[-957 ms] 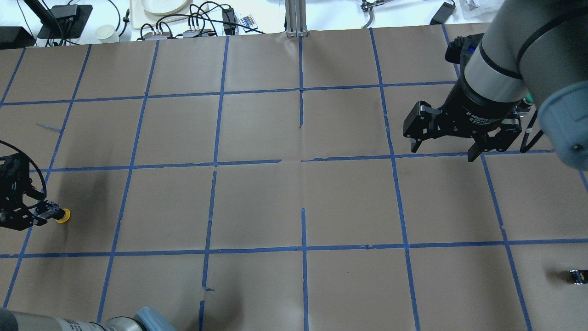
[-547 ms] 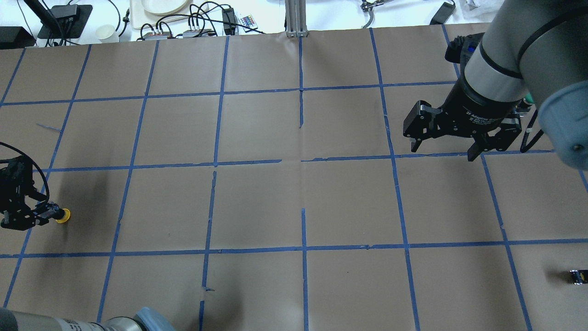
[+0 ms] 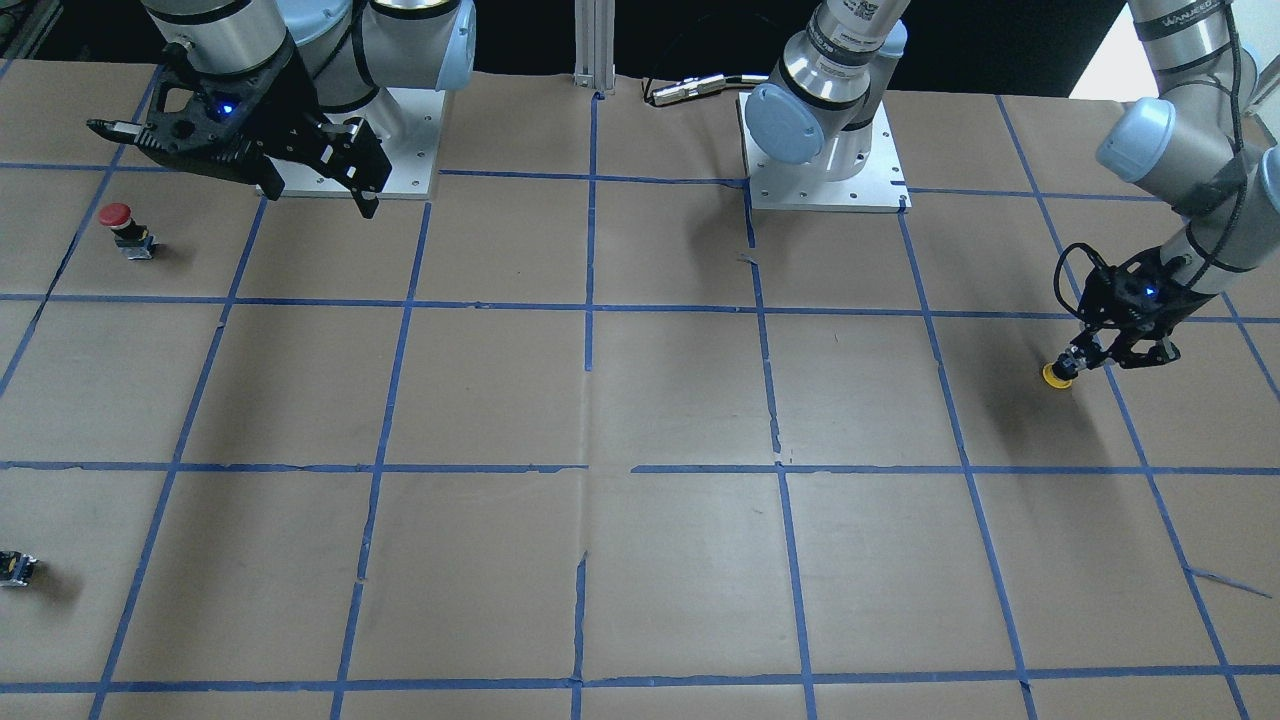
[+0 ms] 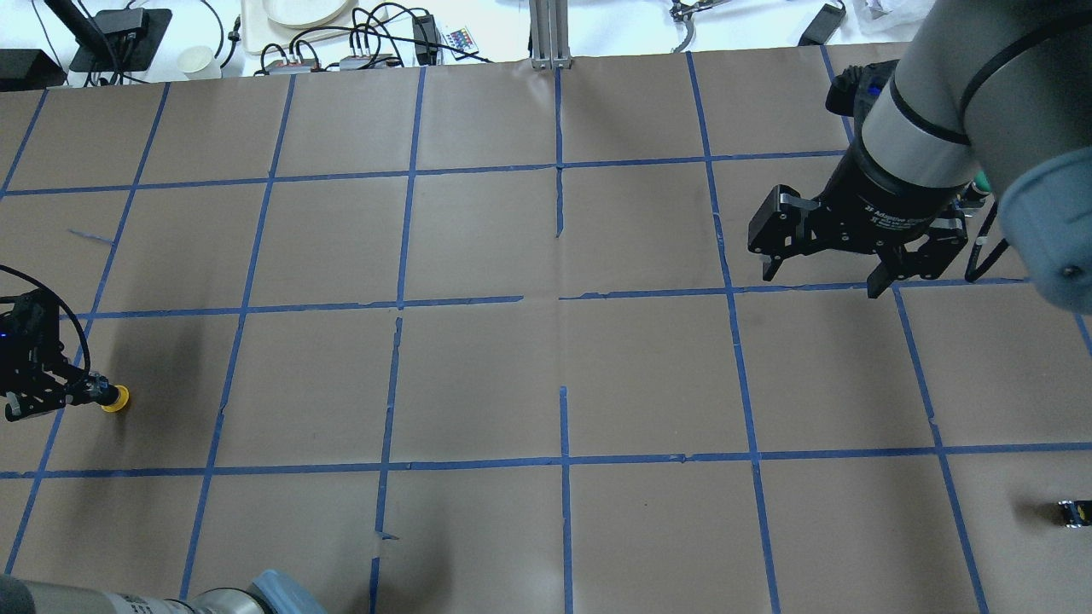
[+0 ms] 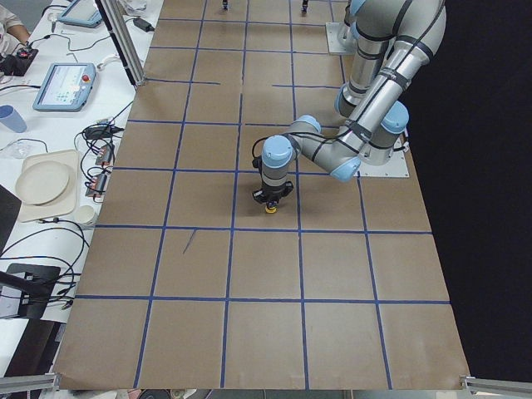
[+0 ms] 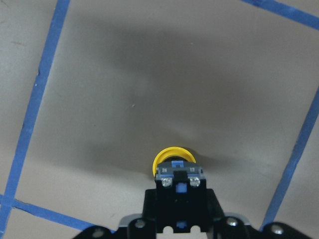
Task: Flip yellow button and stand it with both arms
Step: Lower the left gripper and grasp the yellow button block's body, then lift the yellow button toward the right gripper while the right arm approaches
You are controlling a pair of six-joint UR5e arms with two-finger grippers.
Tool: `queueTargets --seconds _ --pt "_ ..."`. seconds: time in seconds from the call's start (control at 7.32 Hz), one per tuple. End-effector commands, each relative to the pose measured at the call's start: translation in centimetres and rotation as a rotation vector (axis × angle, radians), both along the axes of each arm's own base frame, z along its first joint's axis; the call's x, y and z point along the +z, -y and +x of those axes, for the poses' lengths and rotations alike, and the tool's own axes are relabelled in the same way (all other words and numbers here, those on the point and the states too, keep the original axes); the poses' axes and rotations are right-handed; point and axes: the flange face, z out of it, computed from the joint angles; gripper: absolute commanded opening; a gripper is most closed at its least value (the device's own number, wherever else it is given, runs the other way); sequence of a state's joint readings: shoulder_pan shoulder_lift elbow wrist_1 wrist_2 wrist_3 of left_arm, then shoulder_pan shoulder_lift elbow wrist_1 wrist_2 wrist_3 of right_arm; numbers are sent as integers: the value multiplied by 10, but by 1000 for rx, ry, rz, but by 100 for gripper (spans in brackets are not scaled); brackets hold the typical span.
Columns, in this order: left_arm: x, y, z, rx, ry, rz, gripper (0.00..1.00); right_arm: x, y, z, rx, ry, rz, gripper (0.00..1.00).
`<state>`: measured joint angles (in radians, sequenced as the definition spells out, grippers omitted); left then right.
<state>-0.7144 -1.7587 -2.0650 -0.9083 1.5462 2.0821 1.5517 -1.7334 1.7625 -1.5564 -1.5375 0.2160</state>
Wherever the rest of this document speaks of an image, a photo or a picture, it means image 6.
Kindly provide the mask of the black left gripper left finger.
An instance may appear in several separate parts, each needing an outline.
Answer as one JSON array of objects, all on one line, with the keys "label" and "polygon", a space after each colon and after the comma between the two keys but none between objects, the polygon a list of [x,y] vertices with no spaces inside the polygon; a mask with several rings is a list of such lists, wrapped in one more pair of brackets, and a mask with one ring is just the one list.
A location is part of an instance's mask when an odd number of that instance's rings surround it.
[{"label": "black left gripper left finger", "polygon": [[103,226],[90,226],[75,236],[76,239],[155,239],[156,222],[147,207],[155,199],[155,189],[145,191],[143,211],[120,220],[118,229],[112,232]]}]

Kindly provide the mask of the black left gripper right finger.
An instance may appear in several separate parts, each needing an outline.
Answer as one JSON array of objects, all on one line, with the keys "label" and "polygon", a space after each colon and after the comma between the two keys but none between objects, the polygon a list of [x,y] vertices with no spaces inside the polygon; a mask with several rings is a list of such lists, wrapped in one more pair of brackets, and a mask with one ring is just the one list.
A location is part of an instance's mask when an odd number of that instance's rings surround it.
[{"label": "black left gripper right finger", "polygon": [[305,233],[282,222],[266,224],[261,230],[251,226],[249,220],[236,213],[226,213],[212,189],[207,190],[209,211],[208,239],[309,239]]}]

